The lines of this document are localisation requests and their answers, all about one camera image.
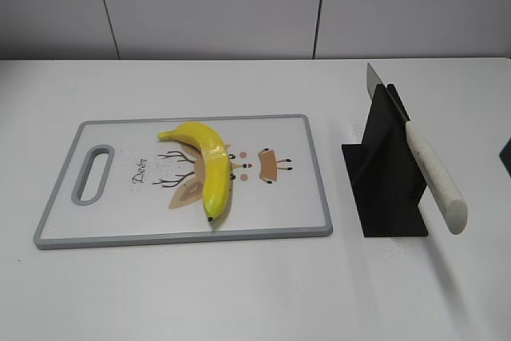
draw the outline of white cutting board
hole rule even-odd
[[[82,248],[331,233],[304,115],[186,119],[214,128],[233,157],[232,204],[212,224],[202,205],[200,154],[177,142],[157,140],[159,132],[184,120],[82,123],[35,244],[41,249]],[[98,145],[113,149],[104,191],[92,204],[76,204],[73,189],[87,153]],[[284,161],[276,163],[274,155]]]

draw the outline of knife handle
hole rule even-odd
[[[426,179],[431,194],[437,202],[440,212],[450,232],[457,235],[463,231],[468,217],[468,207],[447,168],[435,151],[418,132],[415,125],[405,123],[406,141],[422,175]]]

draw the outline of knife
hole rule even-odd
[[[385,85],[371,64],[367,63],[367,92],[371,99],[378,84]],[[388,89],[385,87],[385,90],[405,124],[406,142],[430,188],[433,198],[437,202],[438,208],[446,221],[447,228],[454,235],[463,232],[468,217],[468,207],[465,199],[454,183],[453,178],[447,172],[445,165],[410,121],[395,88]]]

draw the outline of white table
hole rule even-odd
[[[0,62],[0,339],[509,339],[511,61],[371,63],[467,199],[460,236],[426,190],[429,237],[363,238],[340,145],[362,136],[366,61]],[[82,121],[267,113],[309,116],[331,236],[32,244]]]

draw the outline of black object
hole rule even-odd
[[[418,210],[426,181],[406,143],[408,114],[393,85],[378,84],[362,144],[343,145],[365,237],[428,236]]]
[[[508,144],[506,144],[504,149],[502,149],[499,157],[511,176],[511,139],[509,139]]]

